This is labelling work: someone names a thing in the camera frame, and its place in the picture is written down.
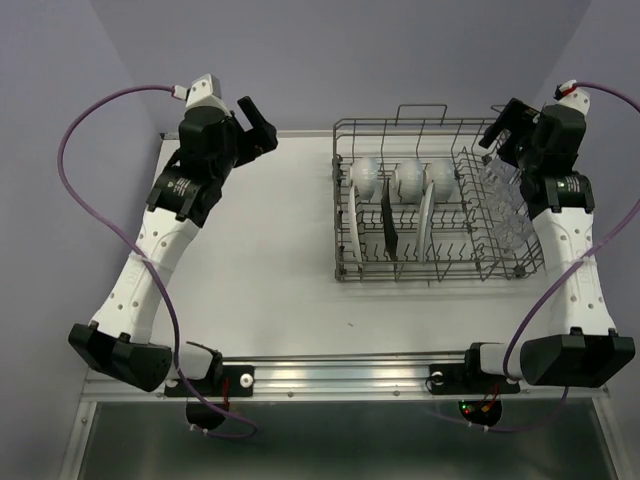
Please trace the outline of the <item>white plate blue stripes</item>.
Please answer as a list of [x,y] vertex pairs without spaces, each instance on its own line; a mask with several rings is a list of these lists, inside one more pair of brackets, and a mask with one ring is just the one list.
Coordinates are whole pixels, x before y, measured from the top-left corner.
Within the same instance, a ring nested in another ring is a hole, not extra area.
[[358,264],[363,262],[362,249],[360,244],[360,235],[358,230],[358,216],[357,216],[357,206],[358,206],[358,195],[357,189],[354,184],[351,184],[349,190],[348,197],[348,218],[349,218],[349,232],[351,243],[353,246],[354,257]]

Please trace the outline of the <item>white plate red strawberries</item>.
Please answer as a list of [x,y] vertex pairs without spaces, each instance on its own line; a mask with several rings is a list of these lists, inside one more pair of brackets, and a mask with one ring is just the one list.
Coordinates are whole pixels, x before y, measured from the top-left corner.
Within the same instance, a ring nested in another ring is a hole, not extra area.
[[418,237],[416,244],[416,255],[420,263],[424,263],[427,258],[427,251],[431,245],[431,230],[432,230],[432,214],[435,205],[435,187],[433,183],[430,183],[423,195],[418,224]]

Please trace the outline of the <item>dark teal square plate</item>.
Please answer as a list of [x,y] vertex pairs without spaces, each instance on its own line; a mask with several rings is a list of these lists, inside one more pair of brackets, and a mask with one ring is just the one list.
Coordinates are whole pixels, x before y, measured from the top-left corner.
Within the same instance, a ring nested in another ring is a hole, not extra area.
[[398,234],[395,228],[393,220],[393,211],[391,207],[390,199],[390,183],[388,179],[383,181],[382,195],[381,195],[381,214],[383,221],[383,233],[385,241],[385,250],[390,260],[396,262],[397,246],[398,246]]

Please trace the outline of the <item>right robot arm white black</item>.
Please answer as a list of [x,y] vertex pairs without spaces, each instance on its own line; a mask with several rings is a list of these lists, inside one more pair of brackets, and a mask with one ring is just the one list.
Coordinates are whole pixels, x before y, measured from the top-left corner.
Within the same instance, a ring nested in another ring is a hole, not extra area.
[[576,90],[537,110],[513,98],[480,141],[501,134],[500,160],[518,168],[520,193],[543,253],[548,290],[524,320],[549,308],[547,335],[507,343],[476,343],[460,366],[463,384],[482,390],[495,378],[530,385],[599,388],[635,356],[619,334],[599,281],[590,180],[574,167],[586,134],[588,95]]

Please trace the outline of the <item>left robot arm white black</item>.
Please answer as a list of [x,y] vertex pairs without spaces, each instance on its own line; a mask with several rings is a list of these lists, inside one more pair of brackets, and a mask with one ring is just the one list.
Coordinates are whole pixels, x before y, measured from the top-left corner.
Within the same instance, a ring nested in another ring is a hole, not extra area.
[[173,370],[173,348],[152,343],[156,312],[190,243],[221,200],[231,171],[274,151],[277,130],[253,100],[237,102],[244,129],[218,98],[187,105],[179,145],[146,200],[137,239],[108,298],[68,341],[93,370],[151,392]]

